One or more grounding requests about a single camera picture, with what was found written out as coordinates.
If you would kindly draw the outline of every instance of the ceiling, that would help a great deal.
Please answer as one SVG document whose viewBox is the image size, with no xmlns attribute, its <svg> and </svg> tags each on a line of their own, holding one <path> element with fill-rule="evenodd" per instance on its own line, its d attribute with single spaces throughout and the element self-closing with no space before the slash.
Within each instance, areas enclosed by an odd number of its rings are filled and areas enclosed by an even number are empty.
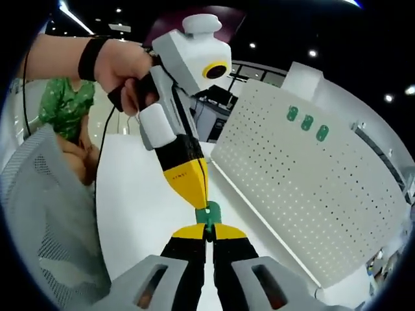
<svg viewBox="0 0 415 311">
<path fill-rule="evenodd" d="M 339 0 L 198 1 L 198 6 L 242 9 L 246 18 L 230 42 L 233 59 L 288 71 L 293 61 L 310 65 L 371 106 L 402 138 L 415 158 L 414 8 L 399 1 L 360 0 L 363 9 Z M 195 6 L 194 1 L 67 0 L 69 9 L 94 33 L 143 42 L 165 11 Z M 58 10 L 47 33 L 85 36 L 87 32 Z M 131 26 L 131 33 L 109 23 Z M 318 52 L 311 58 L 310 49 Z M 394 97 L 392 103 L 385 95 Z"/>
</svg>

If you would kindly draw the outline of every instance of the hand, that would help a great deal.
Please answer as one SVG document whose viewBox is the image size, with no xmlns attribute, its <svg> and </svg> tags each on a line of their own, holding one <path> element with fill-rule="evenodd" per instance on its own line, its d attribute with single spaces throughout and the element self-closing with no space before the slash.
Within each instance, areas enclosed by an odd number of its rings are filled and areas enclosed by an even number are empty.
<svg viewBox="0 0 415 311">
<path fill-rule="evenodd" d="M 122 107 L 127 115 L 135 115 L 138 100 L 134 78 L 142 79 L 151 67 L 151 56 L 138 43 L 108 40 L 95 62 L 95 78 L 107 93 L 123 84 Z M 157 100 L 157 94 L 148 94 L 145 104 L 150 105 Z"/>
</svg>

